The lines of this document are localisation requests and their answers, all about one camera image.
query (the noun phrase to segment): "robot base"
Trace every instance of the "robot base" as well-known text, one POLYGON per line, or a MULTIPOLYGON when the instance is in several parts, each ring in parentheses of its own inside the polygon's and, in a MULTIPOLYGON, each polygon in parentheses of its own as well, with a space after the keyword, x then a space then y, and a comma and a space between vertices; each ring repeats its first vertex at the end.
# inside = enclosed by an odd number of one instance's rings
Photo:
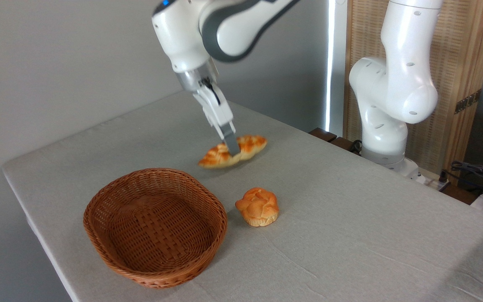
POLYGON ((403 176, 411 180, 414 180, 416 182, 419 182, 421 184, 424 184, 424 182, 426 181, 426 178, 422 176, 420 172, 418 172, 417 164, 408 158, 404 157, 401 161, 397 163, 380 164, 380 165, 389 170, 393 170, 394 172, 402 174, 403 176))

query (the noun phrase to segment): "black cable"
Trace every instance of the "black cable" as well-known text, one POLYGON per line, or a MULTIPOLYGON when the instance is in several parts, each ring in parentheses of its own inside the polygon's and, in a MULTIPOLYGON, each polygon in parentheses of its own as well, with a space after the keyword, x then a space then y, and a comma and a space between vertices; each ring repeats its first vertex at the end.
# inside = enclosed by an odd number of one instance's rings
POLYGON ((217 96, 217 93, 215 93, 215 91, 213 91, 213 86, 212 86, 212 84, 211 84, 211 82, 210 82, 210 78, 208 78, 208 77, 207 77, 207 78, 203 78, 203 79, 201 80, 201 83, 202 83, 204 86, 206 86, 208 89, 210 89, 210 90, 211 90, 211 92, 212 92, 212 93, 213 93, 213 95, 215 96, 215 99, 217 100, 217 103, 218 103, 219 105, 221 105, 221 101, 219 100, 219 97, 217 96))
POLYGON ((349 150, 350 152, 357 152, 357 153, 360 153, 361 152, 361 149, 362 149, 362 144, 363 142, 361 140, 354 140, 353 141, 353 144, 351 145, 351 147, 349 147, 349 150))
POLYGON ((470 182, 469 180, 466 180, 464 178, 461 178, 460 176, 454 175, 454 174, 448 172, 447 170, 443 170, 443 172, 445 172, 446 174, 448 174, 448 175, 450 175, 450 176, 452 176, 452 177, 454 177, 454 178, 456 178, 458 180, 461 180, 462 182, 464 182, 466 184, 469 184, 471 186, 479 187, 479 188, 483 189, 483 185, 481 185, 481 184, 477 184, 477 183, 470 182))

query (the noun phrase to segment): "basket rim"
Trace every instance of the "basket rim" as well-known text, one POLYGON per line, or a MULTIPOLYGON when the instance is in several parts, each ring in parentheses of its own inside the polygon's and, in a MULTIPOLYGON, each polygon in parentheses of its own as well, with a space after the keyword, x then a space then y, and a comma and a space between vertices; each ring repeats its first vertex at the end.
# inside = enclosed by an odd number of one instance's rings
POLYGON ((91 215, 92 211, 96 208, 96 206, 99 203, 99 197, 104 193, 108 193, 113 188, 113 185, 115 182, 120 182, 121 180, 130 178, 131 176, 134 176, 136 174, 144 174, 144 173, 156 172, 156 171, 180 174, 184 178, 193 182, 193 184, 195 184, 196 187, 201 192, 203 192, 204 194, 207 195, 207 197, 209 197, 210 202, 219 206, 220 213, 222 214, 224 221, 226 222, 226 226, 228 225, 226 210, 223 204, 217 199, 217 197, 215 197, 213 193, 211 193, 206 187, 204 187, 198 180, 196 180, 190 174, 173 168, 146 168, 146 169, 131 172, 129 174, 126 174, 124 176, 121 176, 111 181, 105 187, 100 189, 98 193, 96 193, 92 198, 92 200, 88 203, 86 210, 83 214, 83 224, 89 239, 92 241, 94 247, 96 248, 96 251, 98 252, 98 254, 100 254, 100 257, 102 258, 102 260, 104 260, 104 262, 111 269, 113 269, 117 273, 120 273, 121 275, 125 275, 133 279, 142 279, 144 277, 144 278, 154 279, 155 281, 167 281, 169 279, 173 279, 180 275, 186 275, 191 271, 193 271, 195 268, 198 268, 199 266, 208 262, 210 258, 213 258, 217 252, 217 249, 220 247, 221 243, 224 240, 224 237, 226 235, 226 227, 224 228, 223 231, 219 231, 217 233, 211 245, 194 260, 191 260, 190 262, 187 262, 186 264, 184 264, 183 266, 179 266, 178 268, 159 271, 159 272, 147 272, 147 271, 138 271, 138 270, 130 269, 129 267, 124 266, 121 263, 117 262, 113 258, 108 257, 109 253, 105 251, 104 245, 102 244, 102 242, 98 237, 98 232, 93 227, 92 215, 91 215))

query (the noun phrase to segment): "braided bread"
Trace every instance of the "braided bread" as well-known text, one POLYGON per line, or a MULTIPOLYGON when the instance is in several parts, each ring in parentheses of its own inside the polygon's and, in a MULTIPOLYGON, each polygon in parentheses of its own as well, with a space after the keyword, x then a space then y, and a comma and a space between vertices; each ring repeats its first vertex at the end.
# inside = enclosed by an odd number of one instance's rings
POLYGON ((259 153, 264 149, 268 143, 268 140, 259 135, 244 135, 236 139, 240 147, 240 153, 232 156, 229 153, 225 143, 210 149, 205 157, 199 161, 199 166, 207 169, 218 169, 233 166, 239 161, 246 161, 256 153, 259 153))

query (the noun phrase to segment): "bread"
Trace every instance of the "bread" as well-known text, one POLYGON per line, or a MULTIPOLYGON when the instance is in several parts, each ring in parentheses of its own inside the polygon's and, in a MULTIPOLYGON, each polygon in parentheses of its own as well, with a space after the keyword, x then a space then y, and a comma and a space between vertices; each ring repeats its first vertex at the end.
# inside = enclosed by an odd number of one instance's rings
POLYGON ((236 208, 251 226, 267 226, 278 218, 277 197, 261 187, 254 187, 236 201, 236 208))
POLYGON ((230 155, 225 143, 210 149, 205 157, 199 162, 199 166, 207 169, 218 169, 233 166, 239 161, 246 161, 256 153, 259 153, 264 149, 268 143, 268 140, 259 135, 244 135, 236 139, 240 147, 240 153, 230 155))

